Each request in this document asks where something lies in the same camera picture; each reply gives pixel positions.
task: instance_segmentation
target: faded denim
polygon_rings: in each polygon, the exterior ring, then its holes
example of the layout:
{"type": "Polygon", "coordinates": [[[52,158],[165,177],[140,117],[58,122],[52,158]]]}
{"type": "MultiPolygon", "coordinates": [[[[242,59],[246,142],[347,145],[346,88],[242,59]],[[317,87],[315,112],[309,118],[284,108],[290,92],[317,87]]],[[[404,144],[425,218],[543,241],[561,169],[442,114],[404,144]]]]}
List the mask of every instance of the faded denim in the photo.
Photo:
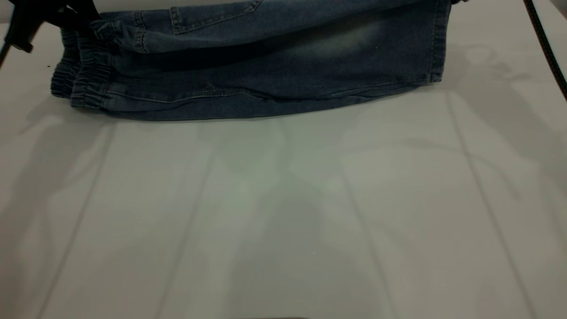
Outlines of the faded denim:
{"type": "Polygon", "coordinates": [[[73,107],[140,120],[326,110],[441,80],[456,0],[254,0],[104,13],[63,30],[73,107]]]}

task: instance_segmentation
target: seam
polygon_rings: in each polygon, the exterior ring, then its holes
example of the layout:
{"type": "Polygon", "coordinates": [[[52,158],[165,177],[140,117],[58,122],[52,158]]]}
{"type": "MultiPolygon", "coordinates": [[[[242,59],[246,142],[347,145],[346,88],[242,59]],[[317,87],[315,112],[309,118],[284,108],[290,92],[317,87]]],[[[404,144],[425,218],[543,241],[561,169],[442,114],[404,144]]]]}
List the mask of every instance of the seam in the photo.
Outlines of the seam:
{"type": "Polygon", "coordinates": [[[131,96],[131,95],[124,94],[124,93],[113,92],[113,91],[110,91],[110,90],[108,90],[106,93],[123,96],[125,98],[143,100],[143,101],[148,101],[148,102],[156,102],[156,103],[161,103],[161,104],[173,104],[173,103],[183,102],[183,101],[191,100],[191,99],[199,99],[199,98],[223,98],[223,97],[233,96],[233,95],[238,95],[238,94],[247,94],[247,95],[250,95],[250,96],[254,96],[255,98],[259,98],[259,99],[273,99],[273,100],[289,100],[289,101],[294,101],[294,100],[323,100],[323,99],[327,99],[327,98],[324,98],[325,96],[343,93],[343,92],[347,92],[347,91],[376,89],[376,88],[380,88],[380,87],[386,87],[386,86],[392,86],[392,85],[398,85],[398,84],[417,83],[417,82],[423,82],[423,81],[416,80],[416,81],[394,82],[394,83],[388,83],[388,84],[383,84],[383,85],[365,86],[365,87],[358,87],[356,89],[341,90],[341,91],[336,91],[336,92],[332,92],[332,93],[328,93],[328,94],[324,94],[324,95],[314,96],[312,98],[290,98],[290,99],[278,98],[278,97],[270,96],[270,95],[260,96],[258,94],[254,94],[253,92],[250,92],[249,90],[240,90],[240,91],[237,91],[237,92],[225,93],[225,94],[222,94],[222,93],[221,94],[200,94],[200,95],[188,96],[186,98],[177,99],[177,100],[173,100],[173,101],[163,101],[163,100],[156,100],[156,99],[141,98],[141,97],[138,97],[138,96],[131,96]]]}
{"type": "MultiPolygon", "coordinates": [[[[110,67],[112,68],[112,70],[111,70],[111,72],[110,72],[110,74],[109,74],[109,78],[110,78],[110,79],[112,79],[114,72],[116,72],[116,68],[114,67],[115,59],[116,59],[116,56],[113,55],[113,54],[111,54],[110,67]]],[[[109,80],[109,81],[106,83],[106,86],[105,86],[105,88],[104,88],[104,90],[103,90],[103,96],[102,96],[102,98],[100,99],[100,106],[99,106],[100,108],[104,108],[104,101],[105,101],[106,99],[108,99],[108,97],[107,97],[107,92],[108,92],[108,89],[110,89],[110,84],[112,84],[112,81],[109,80]]]]}
{"type": "Polygon", "coordinates": [[[118,33],[118,29],[116,28],[116,25],[114,24],[114,21],[111,21],[111,22],[110,22],[110,26],[112,27],[112,31],[114,31],[113,34],[117,34],[117,33],[118,33]]]}
{"type": "Polygon", "coordinates": [[[170,16],[173,24],[174,34],[180,35],[183,33],[198,30],[204,27],[212,26],[214,24],[238,18],[243,15],[247,15],[256,11],[263,0],[252,1],[246,8],[238,10],[235,12],[230,12],[226,14],[210,16],[206,19],[195,21],[190,23],[188,26],[183,26],[181,20],[179,19],[179,7],[173,7],[170,10],[170,16]]]}
{"type": "Polygon", "coordinates": [[[143,27],[143,32],[142,32],[142,39],[140,40],[140,48],[142,49],[142,51],[144,51],[144,53],[147,53],[147,50],[145,48],[145,38],[146,38],[146,33],[147,33],[147,27],[146,27],[146,23],[143,20],[143,11],[140,11],[140,22],[142,23],[142,27],[143,27]]]}
{"type": "Polygon", "coordinates": [[[134,12],[134,22],[136,24],[137,30],[136,35],[134,37],[134,47],[137,51],[142,53],[147,53],[146,50],[143,48],[142,39],[144,34],[146,33],[146,28],[142,21],[142,11],[135,11],[134,12]]]}
{"type": "Polygon", "coordinates": [[[86,79],[84,80],[84,85],[83,85],[83,89],[82,89],[81,94],[77,95],[77,94],[73,94],[73,92],[71,92],[71,100],[73,98],[77,98],[77,97],[81,99],[81,106],[80,107],[87,107],[87,101],[86,101],[87,88],[89,87],[90,84],[91,84],[91,77],[86,77],[86,79]]]}
{"type": "Polygon", "coordinates": [[[437,24],[439,22],[439,3],[441,0],[437,0],[436,4],[435,4],[435,21],[433,24],[433,34],[431,35],[431,64],[429,65],[429,80],[428,82],[431,82],[431,79],[433,77],[433,65],[435,64],[435,55],[436,55],[436,50],[435,50],[435,42],[437,41],[437,24]]]}

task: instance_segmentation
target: black cable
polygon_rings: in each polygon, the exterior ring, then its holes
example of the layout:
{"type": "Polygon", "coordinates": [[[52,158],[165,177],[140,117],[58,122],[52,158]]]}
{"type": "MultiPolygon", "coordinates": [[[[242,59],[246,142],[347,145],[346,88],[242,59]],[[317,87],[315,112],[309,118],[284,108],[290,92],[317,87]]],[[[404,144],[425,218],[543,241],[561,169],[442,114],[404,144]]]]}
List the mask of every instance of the black cable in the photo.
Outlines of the black cable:
{"type": "Polygon", "coordinates": [[[8,55],[8,51],[12,46],[8,42],[4,42],[4,46],[2,47],[2,51],[0,51],[0,69],[2,68],[2,64],[4,64],[4,60],[8,55]]]}
{"type": "Polygon", "coordinates": [[[524,4],[526,5],[532,24],[534,25],[535,33],[537,34],[539,43],[543,49],[543,54],[545,54],[545,58],[547,59],[547,63],[555,77],[555,81],[557,81],[559,89],[561,89],[561,92],[567,101],[567,82],[565,82],[565,77],[561,72],[561,68],[559,68],[559,64],[557,64],[553,50],[551,50],[551,45],[549,44],[549,40],[547,40],[541,21],[539,20],[538,12],[535,10],[532,0],[524,0],[524,4]]]}

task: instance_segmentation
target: white table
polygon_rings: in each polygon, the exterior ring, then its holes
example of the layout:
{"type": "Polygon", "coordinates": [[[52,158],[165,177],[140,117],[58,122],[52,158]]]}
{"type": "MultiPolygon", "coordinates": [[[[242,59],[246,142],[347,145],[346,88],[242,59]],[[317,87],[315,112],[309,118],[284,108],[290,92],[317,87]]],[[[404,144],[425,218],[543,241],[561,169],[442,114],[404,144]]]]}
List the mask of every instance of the white table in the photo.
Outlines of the white table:
{"type": "Polygon", "coordinates": [[[261,120],[83,114],[33,43],[0,70],[0,318],[565,318],[567,104],[521,1],[454,8],[439,85],[261,120]]]}

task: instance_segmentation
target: back pocket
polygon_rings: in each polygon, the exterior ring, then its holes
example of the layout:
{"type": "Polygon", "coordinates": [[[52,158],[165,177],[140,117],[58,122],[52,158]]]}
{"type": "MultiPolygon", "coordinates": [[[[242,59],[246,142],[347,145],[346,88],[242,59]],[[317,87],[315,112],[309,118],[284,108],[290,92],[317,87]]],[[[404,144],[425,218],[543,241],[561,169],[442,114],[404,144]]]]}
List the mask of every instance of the back pocket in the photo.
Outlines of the back pocket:
{"type": "Polygon", "coordinates": [[[170,15],[174,34],[184,34],[253,13],[261,2],[262,0],[255,0],[212,6],[173,7],[170,15]]]}

